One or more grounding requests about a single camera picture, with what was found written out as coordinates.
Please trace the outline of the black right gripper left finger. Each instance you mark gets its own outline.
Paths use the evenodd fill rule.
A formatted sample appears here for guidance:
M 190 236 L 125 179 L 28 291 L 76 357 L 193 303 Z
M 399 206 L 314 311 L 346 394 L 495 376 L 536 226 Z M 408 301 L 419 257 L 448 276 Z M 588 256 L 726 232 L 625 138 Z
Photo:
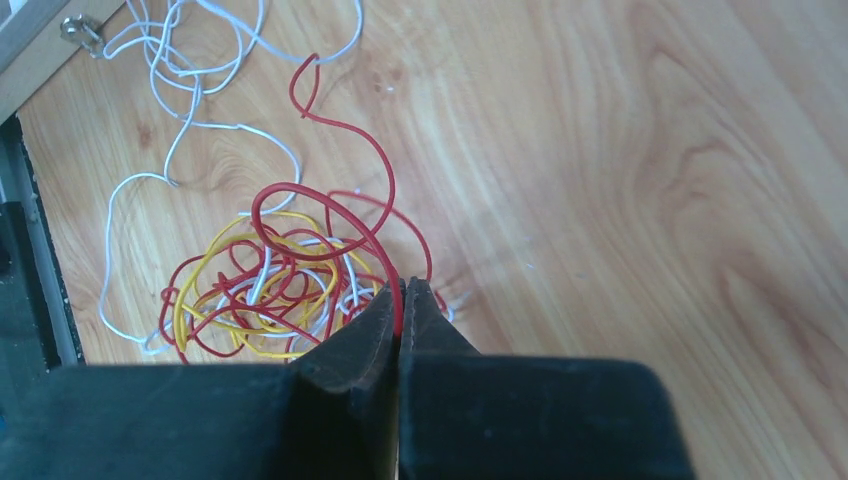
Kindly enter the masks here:
M 390 479 L 397 308 L 288 364 L 74 366 L 1 442 L 5 479 Z

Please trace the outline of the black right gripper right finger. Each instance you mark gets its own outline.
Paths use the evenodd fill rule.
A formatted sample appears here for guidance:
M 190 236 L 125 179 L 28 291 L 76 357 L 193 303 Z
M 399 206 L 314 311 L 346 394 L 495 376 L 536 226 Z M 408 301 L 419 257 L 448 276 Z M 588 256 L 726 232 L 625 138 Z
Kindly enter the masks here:
M 647 366 L 485 355 L 406 288 L 399 352 L 404 479 L 692 479 L 670 396 Z

